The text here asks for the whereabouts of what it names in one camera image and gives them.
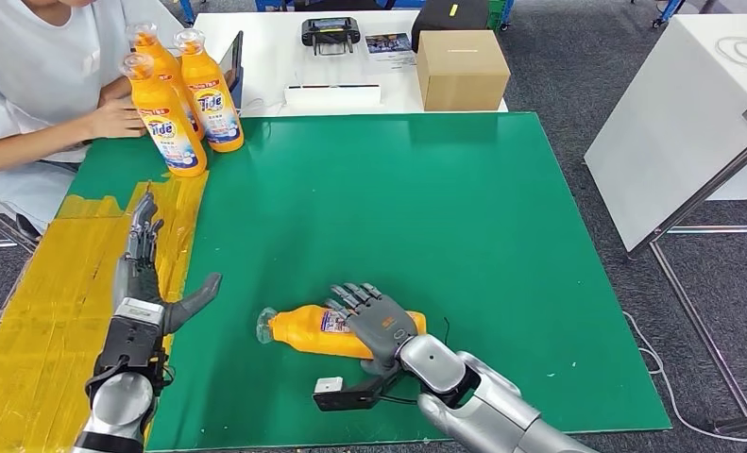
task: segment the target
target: green table surface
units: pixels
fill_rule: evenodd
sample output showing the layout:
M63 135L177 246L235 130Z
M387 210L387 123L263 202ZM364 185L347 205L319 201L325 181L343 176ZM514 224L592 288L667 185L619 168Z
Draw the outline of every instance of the green table surface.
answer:
M215 154L187 291L220 294L175 337L151 450L443 439L415 406L320 412L318 378L358 361L259 344L264 307L369 281L514 381L564 431L671 426L532 113L245 119ZM165 172L150 140L96 142L70 189L115 195ZM401 382L394 394L415 397Z

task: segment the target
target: white shirt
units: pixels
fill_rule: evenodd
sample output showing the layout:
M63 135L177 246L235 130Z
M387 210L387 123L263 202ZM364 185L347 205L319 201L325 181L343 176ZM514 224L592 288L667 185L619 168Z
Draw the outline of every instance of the white shirt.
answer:
M0 138L95 110L100 89L120 76L120 63L129 52L127 25L145 21L157 24L167 47L172 47L173 35L182 29L159 0L96 0L87 7L73 8L70 20L62 26L40 19L22 0L0 0ZM79 145L45 159L81 162L85 156L86 147ZM0 172L0 201L27 214L35 225L35 220L46 224L53 218L72 181L70 176L55 184L36 175L49 198L41 207L31 206L37 203L38 195L31 187L36 181L32 183L26 172L43 173L45 167L28 164ZM56 171L48 177L59 179ZM19 193L29 199L20 199Z

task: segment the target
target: bottle cap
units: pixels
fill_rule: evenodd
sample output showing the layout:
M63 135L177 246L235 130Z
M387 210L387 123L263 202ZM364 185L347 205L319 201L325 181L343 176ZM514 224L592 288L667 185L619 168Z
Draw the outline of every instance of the bottle cap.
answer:
M268 344L273 341L273 329L270 328L270 320L279 314L277 311L267 307L259 313L256 320L256 339L261 344Z
M182 55L195 55L203 52L203 43L206 36L200 30L185 28L173 38L173 43Z
M120 72L130 80L146 80L153 76L153 58L132 52L123 59Z
M140 22L126 27L128 41L133 47L143 47L159 42L156 24Z

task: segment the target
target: orange detergent bottle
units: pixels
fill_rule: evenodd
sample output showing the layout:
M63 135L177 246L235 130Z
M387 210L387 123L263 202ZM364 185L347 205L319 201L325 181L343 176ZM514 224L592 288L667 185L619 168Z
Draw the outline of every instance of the orange detergent bottle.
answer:
M426 316L415 311L407 313L415 321L418 333L426 333ZM256 338L262 344L274 340L287 343L301 352L373 359L370 350L350 331L339 313L317 305L283 313L271 308L262 310Z
M246 139L240 117L220 66L204 50L203 33L188 28L177 33L174 41L181 51L181 76L192 94L209 145L220 153L240 149Z
M170 172L178 176L202 174L206 152L173 87L154 74L153 59L145 54L128 54L120 69L131 81L131 100Z
M178 64L176 57L167 51L159 42L156 31L156 24L151 22L142 22L139 24L129 25L127 30L128 40L131 46L141 54L147 54L153 58L153 70L156 75L163 81L169 83L176 95L181 100L181 107L190 119L195 134L199 140L203 139L204 130L200 124L198 115L195 114L195 105L190 91L184 85L181 79L181 65Z

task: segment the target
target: silver robotic arm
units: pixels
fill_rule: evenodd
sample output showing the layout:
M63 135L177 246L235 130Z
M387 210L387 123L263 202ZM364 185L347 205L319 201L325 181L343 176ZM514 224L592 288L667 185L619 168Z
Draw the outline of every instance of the silver robotic arm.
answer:
M515 384L432 335L411 338L398 358L424 385L417 398L423 415L473 453L596 453L541 420ZM469 391L472 397L457 406Z
M177 303L161 298L154 260L162 221L152 223L156 211L151 193L134 210L126 253L114 275L114 315L85 386L90 417L73 453L143 452L145 428L162 389L173 381L162 339L217 295L221 276L211 274L198 291Z
M403 371L422 384L423 415L471 453L597 453L542 421L515 384L476 357L418 335L404 309L372 285L331 289L344 304L329 299L327 305L370 348L374 360L363 368L378 377L347 390L315 387L321 410L369 409Z

